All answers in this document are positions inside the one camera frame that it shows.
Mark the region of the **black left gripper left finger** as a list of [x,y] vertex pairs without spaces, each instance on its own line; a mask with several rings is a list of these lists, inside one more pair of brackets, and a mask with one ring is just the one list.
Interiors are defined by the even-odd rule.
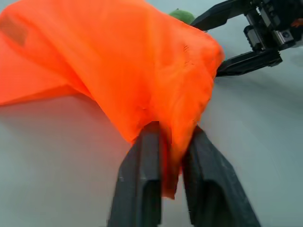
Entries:
[[161,131],[151,122],[123,159],[107,221],[109,227],[161,224]]

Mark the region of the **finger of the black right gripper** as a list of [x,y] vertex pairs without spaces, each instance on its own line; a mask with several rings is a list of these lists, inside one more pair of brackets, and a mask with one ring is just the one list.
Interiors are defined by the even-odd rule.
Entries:
[[225,60],[217,70],[217,77],[240,76],[282,62],[277,50],[247,52]]
[[208,31],[226,24],[228,19],[250,11],[254,6],[250,0],[226,0],[198,16],[190,25]]

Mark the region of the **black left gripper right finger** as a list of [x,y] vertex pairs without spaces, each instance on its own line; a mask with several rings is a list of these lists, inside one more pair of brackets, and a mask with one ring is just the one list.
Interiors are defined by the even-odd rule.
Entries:
[[192,226],[260,226],[232,165],[200,127],[182,159],[182,174]]

